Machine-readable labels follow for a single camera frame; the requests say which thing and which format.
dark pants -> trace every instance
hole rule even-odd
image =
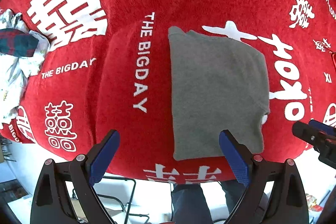
[[[237,180],[222,181],[221,185],[225,192],[228,211],[231,213],[244,193],[245,187]],[[267,206],[267,202],[268,198],[264,194],[259,205],[261,216]],[[210,210],[199,184],[174,185],[172,203],[174,206],[173,221],[176,224],[213,224]]]

gray cloth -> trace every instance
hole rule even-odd
[[[263,151],[261,120],[269,113],[264,55],[227,37],[169,28],[175,160],[223,156],[228,129],[252,153]]]

white wall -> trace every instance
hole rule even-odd
[[[0,183],[16,179],[7,162],[0,164]]]
[[[30,194],[34,194],[37,180],[46,159],[52,158],[56,162],[66,161],[37,144],[13,142],[10,151],[13,154],[12,158],[16,161],[10,161],[8,165],[23,188]]]

red object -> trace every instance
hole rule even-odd
[[[310,210],[312,210],[313,212],[321,212],[323,210],[323,207],[321,207],[320,205],[314,205]]]
[[[3,124],[1,135],[7,139],[17,143],[34,143],[26,138],[26,136],[19,130],[16,125],[16,120],[12,120],[10,124]]]
[[[81,27],[72,25],[67,34],[73,42],[54,47],[41,73],[29,79],[21,105],[34,140],[72,160],[87,153],[113,128],[120,132],[121,145],[108,169],[111,173],[178,183],[233,179],[223,157],[173,159],[168,28],[220,35],[202,28],[210,26],[229,30],[230,36],[238,35],[265,55],[273,99],[262,127],[265,149],[261,155],[279,162],[296,158],[306,143],[291,133],[295,120],[336,122],[336,71],[329,53],[336,47],[332,10],[336,0],[300,1],[100,0],[99,8],[96,0],[94,5],[64,0],[48,16],[55,13],[69,26],[79,10],[97,5],[106,15],[95,21],[98,27],[107,24],[107,29],[105,35],[91,36],[89,32],[98,32],[97,27],[82,32],[74,31]],[[80,7],[71,10],[74,2]],[[22,12],[29,28],[45,28],[48,34],[62,25],[48,22],[46,15],[41,20],[41,11],[49,3],[53,4],[51,0],[2,0],[0,7]],[[139,60],[141,56],[148,60]],[[10,136],[8,130],[2,134]]]

blue gripper pad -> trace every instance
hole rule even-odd
[[[219,134],[219,146],[232,172],[235,174],[237,181],[243,183],[245,187],[248,187],[250,184],[248,166],[224,131]]]
[[[101,148],[100,152],[97,154],[96,158],[92,161],[90,165],[90,186],[93,187],[95,183],[102,180],[107,168],[109,167],[115,153],[120,144],[120,135],[118,131],[108,138],[105,145]]]
[[[318,122],[316,120],[310,120],[308,125],[310,125],[311,127],[315,128],[317,130],[324,131],[328,135],[331,135],[331,136],[334,136],[334,137],[336,136],[336,132],[335,132],[334,127],[328,126],[328,125],[323,124],[321,122]]]

